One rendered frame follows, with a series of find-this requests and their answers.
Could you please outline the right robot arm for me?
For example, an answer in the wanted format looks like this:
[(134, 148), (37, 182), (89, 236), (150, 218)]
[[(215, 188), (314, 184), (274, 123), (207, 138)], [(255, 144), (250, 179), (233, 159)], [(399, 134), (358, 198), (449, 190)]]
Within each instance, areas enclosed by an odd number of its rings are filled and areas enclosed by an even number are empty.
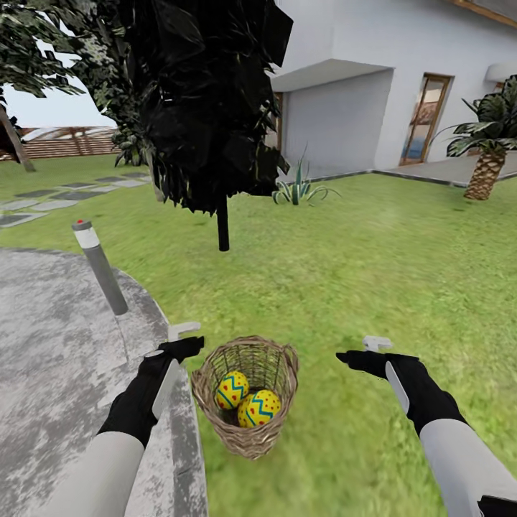
[(387, 378), (414, 427), (449, 517), (517, 517), (517, 479), (476, 435), (454, 397), (413, 355), (385, 353), (390, 338), (367, 335), (363, 351), (335, 354), (353, 370)]

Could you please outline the wicker basket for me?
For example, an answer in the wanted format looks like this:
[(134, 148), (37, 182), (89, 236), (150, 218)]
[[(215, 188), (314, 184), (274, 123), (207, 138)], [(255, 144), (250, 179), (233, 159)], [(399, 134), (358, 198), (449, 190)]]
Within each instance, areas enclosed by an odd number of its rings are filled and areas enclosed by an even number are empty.
[[(256, 345), (261, 345), (267, 349), (276, 351), (276, 359), (278, 361), (281, 359), (284, 360), (285, 372), (282, 375), (283, 381), (282, 384), (278, 386), (281, 391), (279, 398), (282, 408), (275, 417), (263, 426), (241, 428), (237, 412), (231, 412), (229, 414), (229, 422), (226, 421), (226, 412), (224, 409), (218, 411), (219, 405), (217, 405), (217, 401), (215, 400), (216, 395), (210, 386), (212, 382), (205, 374), (214, 363), (215, 357), (226, 352), (231, 347), (250, 347), (251, 351), (255, 351)], [(290, 355), (288, 351), (291, 350), (292, 353)], [(190, 382), (192, 384), (192, 396), (195, 397), (196, 406), (200, 407), (200, 410), (206, 413), (206, 417), (212, 424), (213, 429), (219, 434), (220, 439), (225, 443), (230, 453), (245, 457), (249, 460), (254, 460), (254, 458), (258, 459), (266, 455), (267, 452), (270, 452), (274, 448), (279, 436), (281, 436), (289, 410), (291, 410), (291, 407), (294, 405), (294, 397), (298, 388), (298, 356), (297, 349), (293, 348), (290, 344), (280, 346), (273, 340), (268, 340), (268, 338), (258, 335), (248, 335), (236, 337), (232, 341), (229, 341), (229, 343), (220, 344), (214, 350), (210, 351), (204, 365), (199, 371), (191, 372)], [(252, 374), (262, 372), (260, 366), (254, 364), (250, 366), (249, 370)], [(257, 392), (264, 388), (267, 388), (264, 384), (251, 384), (250, 391)]]

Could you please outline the easter egg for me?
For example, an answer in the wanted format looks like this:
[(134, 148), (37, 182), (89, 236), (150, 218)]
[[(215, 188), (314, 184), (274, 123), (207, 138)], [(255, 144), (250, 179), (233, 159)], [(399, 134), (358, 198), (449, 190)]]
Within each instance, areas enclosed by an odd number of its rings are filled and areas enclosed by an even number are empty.
[(219, 405), (218, 411), (224, 409), (225, 412), (236, 413), (239, 405), (251, 392), (252, 379), (247, 377), (244, 367), (242, 363), (236, 366), (233, 364), (225, 365), (225, 375), (215, 384), (213, 389), (216, 392), (215, 400)]
[(279, 395), (276, 395), (272, 388), (261, 389), (250, 398), (246, 409), (247, 425), (241, 428), (263, 426), (275, 417), (281, 408)]
[(254, 393), (255, 392), (250, 392), (248, 394), (248, 396), (245, 398), (245, 400), (243, 401), (243, 403), (241, 403), (239, 405), (238, 409), (237, 409), (238, 420), (239, 420), (240, 427), (245, 427), (247, 425), (247, 422), (246, 422), (246, 409), (247, 409), (248, 403), (250, 402), (250, 398), (252, 396), (254, 396)]

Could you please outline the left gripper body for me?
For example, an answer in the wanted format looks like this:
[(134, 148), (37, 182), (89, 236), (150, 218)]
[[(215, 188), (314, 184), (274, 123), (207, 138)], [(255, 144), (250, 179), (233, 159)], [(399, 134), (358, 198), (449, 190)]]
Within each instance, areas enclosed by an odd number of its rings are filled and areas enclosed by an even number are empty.
[(180, 350), (182, 354), (182, 361), (186, 357), (193, 357), (194, 355), (199, 355), (199, 344), (197, 343), (197, 337), (193, 336), (190, 338), (182, 338), (176, 342), (166, 342), (159, 344), (159, 348), (166, 347), (176, 347)]

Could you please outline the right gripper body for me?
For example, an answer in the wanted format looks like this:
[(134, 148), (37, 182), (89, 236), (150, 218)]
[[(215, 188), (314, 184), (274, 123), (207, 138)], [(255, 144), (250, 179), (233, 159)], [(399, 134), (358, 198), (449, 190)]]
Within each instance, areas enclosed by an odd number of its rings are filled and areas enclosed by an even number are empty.
[(373, 353), (373, 351), (355, 351), (349, 350), (349, 360), (347, 362), (348, 367), (353, 370), (364, 370), (367, 373), (377, 376), (374, 371), (374, 359), (380, 355), (379, 352)]

